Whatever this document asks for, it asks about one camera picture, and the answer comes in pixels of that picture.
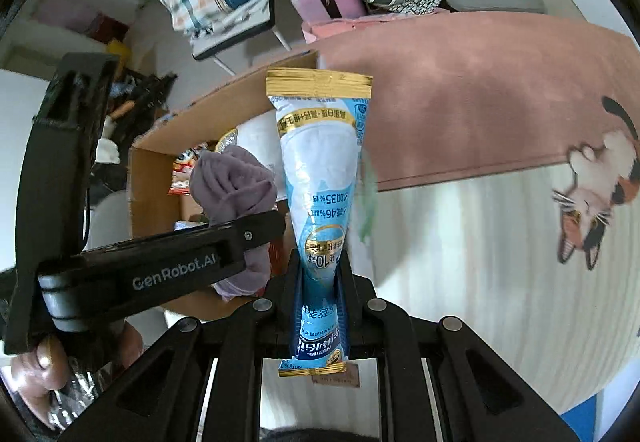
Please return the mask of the left hand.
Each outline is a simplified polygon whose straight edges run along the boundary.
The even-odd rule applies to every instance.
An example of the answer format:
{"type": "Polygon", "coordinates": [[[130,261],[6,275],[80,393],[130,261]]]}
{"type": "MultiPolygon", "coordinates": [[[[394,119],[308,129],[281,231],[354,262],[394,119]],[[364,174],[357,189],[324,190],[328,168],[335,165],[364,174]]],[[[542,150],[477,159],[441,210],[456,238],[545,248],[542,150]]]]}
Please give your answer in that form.
{"type": "MultiPolygon", "coordinates": [[[[129,367],[144,351],[140,332],[129,323],[119,336],[116,361],[123,368],[129,367]]],[[[72,371],[61,341],[55,337],[44,338],[34,350],[14,356],[11,375],[17,384],[17,393],[35,418],[44,428],[52,431],[49,422],[51,394],[63,389],[70,381],[72,371]]]]}

